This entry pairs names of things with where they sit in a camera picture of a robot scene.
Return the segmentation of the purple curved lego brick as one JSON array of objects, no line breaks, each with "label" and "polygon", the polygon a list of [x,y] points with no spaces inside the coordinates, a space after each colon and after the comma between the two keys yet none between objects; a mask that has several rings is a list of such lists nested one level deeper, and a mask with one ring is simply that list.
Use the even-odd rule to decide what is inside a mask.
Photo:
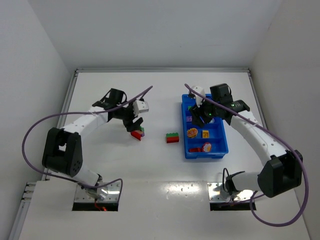
[{"label": "purple curved lego brick", "polygon": [[187,117],[186,117],[186,121],[187,121],[187,122],[192,122],[192,120],[193,120],[192,116],[187,116]]}]

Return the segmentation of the red flower lego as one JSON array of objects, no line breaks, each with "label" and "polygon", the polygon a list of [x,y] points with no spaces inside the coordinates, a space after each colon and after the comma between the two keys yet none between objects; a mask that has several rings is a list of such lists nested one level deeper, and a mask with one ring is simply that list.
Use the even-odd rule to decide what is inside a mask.
[{"label": "red flower lego", "polygon": [[205,142],[202,146],[202,152],[209,153],[212,150],[212,144],[210,142]]}]

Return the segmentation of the red curved lego brick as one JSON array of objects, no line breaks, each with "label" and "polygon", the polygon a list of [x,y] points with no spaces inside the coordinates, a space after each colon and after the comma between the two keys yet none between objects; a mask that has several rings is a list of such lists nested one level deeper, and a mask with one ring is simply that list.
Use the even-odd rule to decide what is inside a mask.
[{"label": "red curved lego brick", "polygon": [[202,148],[201,147],[194,147],[194,148],[190,148],[188,151],[190,153],[201,153],[202,152]]}]

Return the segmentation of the yellow lego piece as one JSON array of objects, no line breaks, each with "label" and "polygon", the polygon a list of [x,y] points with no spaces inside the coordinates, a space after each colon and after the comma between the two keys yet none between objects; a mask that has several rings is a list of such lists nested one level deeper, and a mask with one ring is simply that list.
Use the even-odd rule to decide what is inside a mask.
[{"label": "yellow lego piece", "polygon": [[202,130],[202,138],[208,139],[210,137],[210,133],[208,130]]}]

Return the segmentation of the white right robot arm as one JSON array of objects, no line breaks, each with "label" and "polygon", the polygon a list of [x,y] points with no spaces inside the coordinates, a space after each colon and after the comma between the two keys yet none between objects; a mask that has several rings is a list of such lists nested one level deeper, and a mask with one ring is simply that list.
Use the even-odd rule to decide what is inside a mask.
[{"label": "white right robot arm", "polygon": [[226,83],[210,87],[211,97],[204,89],[193,86],[188,97],[195,99],[190,108],[192,123],[203,128],[213,118],[221,118],[251,146],[263,168],[260,172],[239,171],[224,181],[225,191],[230,195],[243,190],[262,192],[273,198],[302,183],[302,156],[297,150],[286,149],[279,141],[265,132],[250,107],[243,100],[234,100]]}]

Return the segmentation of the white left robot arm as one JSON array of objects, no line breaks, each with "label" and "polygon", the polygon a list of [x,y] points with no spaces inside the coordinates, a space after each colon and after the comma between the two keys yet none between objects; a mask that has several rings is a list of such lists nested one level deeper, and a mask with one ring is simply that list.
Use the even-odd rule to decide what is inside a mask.
[{"label": "white left robot arm", "polygon": [[124,106],[124,91],[110,89],[102,99],[92,104],[89,112],[62,128],[51,128],[47,133],[42,165],[59,174],[70,177],[86,189],[96,189],[102,177],[84,165],[82,140],[112,119],[121,120],[126,131],[141,130],[143,118],[139,115],[149,111],[143,97]]}]

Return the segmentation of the blue compartment bin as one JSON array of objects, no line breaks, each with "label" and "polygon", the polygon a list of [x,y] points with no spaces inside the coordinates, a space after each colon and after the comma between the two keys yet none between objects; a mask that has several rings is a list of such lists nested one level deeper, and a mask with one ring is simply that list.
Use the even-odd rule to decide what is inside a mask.
[{"label": "blue compartment bin", "polygon": [[[222,159],[229,153],[225,128],[223,120],[215,118],[215,123],[208,123],[204,127],[199,127],[192,122],[187,122],[187,116],[191,116],[188,106],[196,104],[195,99],[189,98],[187,94],[181,96],[181,116],[182,132],[184,141],[184,156],[186,159]],[[198,134],[194,138],[187,137],[187,130],[197,128]],[[209,131],[209,138],[202,138],[202,130]],[[202,148],[203,144],[209,142],[212,144],[211,152],[189,152],[190,148]]]}]

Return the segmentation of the green top lego brick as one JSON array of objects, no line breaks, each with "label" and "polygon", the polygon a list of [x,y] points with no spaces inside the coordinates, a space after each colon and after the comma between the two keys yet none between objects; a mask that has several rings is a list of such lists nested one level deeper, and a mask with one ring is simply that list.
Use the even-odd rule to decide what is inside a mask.
[{"label": "green top lego brick", "polygon": [[173,132],[173,133],[167,133],[166,138],[178,138],[179,134],[177,132]]}]

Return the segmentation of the red bottom lego brick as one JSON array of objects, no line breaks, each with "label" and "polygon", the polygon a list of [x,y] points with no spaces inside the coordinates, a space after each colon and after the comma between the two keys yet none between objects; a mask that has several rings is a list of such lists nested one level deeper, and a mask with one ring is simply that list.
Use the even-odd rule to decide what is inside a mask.
[{"label": "red bottom lego brick", "polygon": [[171,136],[166,138],[167,144],[178,143],[179,141],[180,141],[180,138],[178,136]]}]

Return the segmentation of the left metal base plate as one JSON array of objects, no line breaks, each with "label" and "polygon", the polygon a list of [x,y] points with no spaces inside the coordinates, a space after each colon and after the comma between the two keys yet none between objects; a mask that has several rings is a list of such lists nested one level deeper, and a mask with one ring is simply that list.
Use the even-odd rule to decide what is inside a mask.
[{"label": "left metal base plate", "polygon": [[121,181],[116,181],[97,189],[77,186],[74,195],[75,203],[116,203],[122,190]]}]

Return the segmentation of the metal base plate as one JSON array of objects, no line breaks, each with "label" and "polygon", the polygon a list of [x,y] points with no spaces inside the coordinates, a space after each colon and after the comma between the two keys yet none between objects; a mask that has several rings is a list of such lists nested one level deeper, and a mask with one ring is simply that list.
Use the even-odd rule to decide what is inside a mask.
[{"label": "metal base plate", "polygon": [[223,189],[222,182],[207,183],[209,202],[214,204],[227,204],[248,201],[252,195],[252,190],[243,190],[230,195]]},{"label": "metal base plate", "polygon": [[116,203],[122,190],[121,181],[116,181],[97,189],[77,186],[74,195],[75,203]]}]

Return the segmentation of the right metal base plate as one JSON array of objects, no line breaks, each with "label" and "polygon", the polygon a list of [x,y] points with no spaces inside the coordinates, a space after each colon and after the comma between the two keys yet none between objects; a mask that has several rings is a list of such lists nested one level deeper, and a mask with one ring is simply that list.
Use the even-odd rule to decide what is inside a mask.
[{"label": "right metal base plate", "polygon": [[230,195],[223,189],[222,182],[207,183],[209,202],[214,204],[227,204],[248,201],[252,195],[252,190],[243,190]]}]

